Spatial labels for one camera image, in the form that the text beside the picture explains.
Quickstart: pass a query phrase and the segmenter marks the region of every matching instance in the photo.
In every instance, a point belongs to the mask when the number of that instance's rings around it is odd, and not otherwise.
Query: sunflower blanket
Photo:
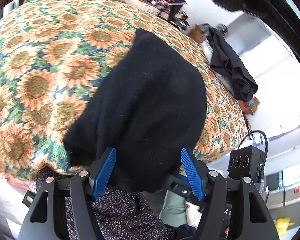
[[[202,49],[167,22],[108,0],[39,0],[0,22],[0,172],[33,179],[50,166],[74,174],[62,138],[98,86],[151,31],[196,67],[205,81],[207,118],[194,154],[210,162],[246,134],[239,104],[210,70]]]

